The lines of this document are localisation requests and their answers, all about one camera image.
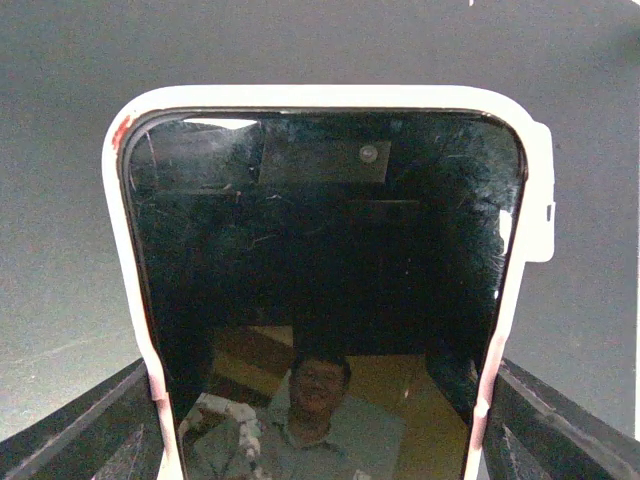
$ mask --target scratch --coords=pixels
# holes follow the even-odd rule
[[[33,363],[38,362],[39,360],[45,359],[45,358],[50,358],[52,356],[55,356],[57,354],[59,354],[60,352],[63,352],[65,350],[68,350],[70,348],[74,348],[77,347],[79,345],[85,345],[87,343],[92,343],[92,342],[96,342],[98,340],[102,340],[108,337],[115,337],[117,335],[121,335],[123,334],[125,331],[127,331],[127,328],[121,328],[116,330],[115,332],[112,333],[106,333],[104,335],[98,335],[95,337],[90,337],[90,338],[85,338],[85,339],[80,339],[80,340],[75,340],[73,342],[69,342],[66,343],[60,347],[57,348],[52,348],[51,350],[46,350],[42,353],[39,353],[37,355],[30,355],[28,357],[23,357],[23,358],[19,358],[17,360],[11,360],[9,362],[7,362],[10,365],[31,365]]]

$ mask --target gray background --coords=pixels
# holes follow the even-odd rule
[[[0,438],[135,358],[100,175],[132,97],[173,84],[458,84],[554,136],[556,255],[507,356],[634,425],[640,8],[630,0],[2,2]]]

